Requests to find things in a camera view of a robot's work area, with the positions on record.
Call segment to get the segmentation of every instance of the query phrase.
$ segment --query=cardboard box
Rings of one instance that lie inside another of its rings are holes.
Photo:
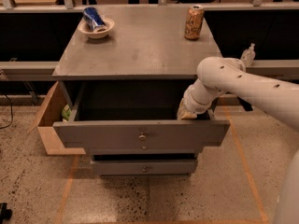
[[[66,100],[58,82],[56,82],[46,95],[29,132],[37,127],[47,154],[49,155],[85,154],[84,148],[65,148],[61,139],[52,127],[54,122],[62,121],[61,113],[65,105]]]

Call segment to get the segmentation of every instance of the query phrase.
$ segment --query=black cable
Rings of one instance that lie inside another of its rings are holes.
[[[8,125],[6,125],[6,126],[0,127],[0,129],[5,129],[5,128],[9,127],[9,126],[12,124],[12,121],[13,121],[12,102],[11,102],[11,100],[8,98],[7,95],[5,95],[5,94],[3,94],[3,95],[6,96],[7,99],[9,100],[9,102],[10,102],[10,116],[11,116],[11,118],[10,118],[10,123],[9,123]]]

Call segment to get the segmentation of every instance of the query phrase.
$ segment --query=can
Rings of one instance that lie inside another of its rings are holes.
[[[185,38],[196,40],[202,29],[205,11],[200,5],[192,5],[187,10]]]
[[[106,25],[94,7],[86,7],[83,10],[83,18],[90,30],[94,33],[106,30]]]

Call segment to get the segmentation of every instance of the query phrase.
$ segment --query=gray desk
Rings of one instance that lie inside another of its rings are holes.
[[[99,175],[190,174],[204,146],[219,146],[228,120],[211,111],[177,120],[197,64],[220,56],[204,22],[186,40],[186,7],[98,7],[116,22],[102,40],[76,31],[54,72],[72,106],[54,123],[66,147],[84,147]]]

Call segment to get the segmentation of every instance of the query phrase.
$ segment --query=green object in box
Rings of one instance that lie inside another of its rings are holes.
[[[69,120],[69,117],[71,115],[71,109],[69,108],[68,105],[66,105],[62,111],[62,117],[63,117],[63,120],[66,120],[68,121]]]

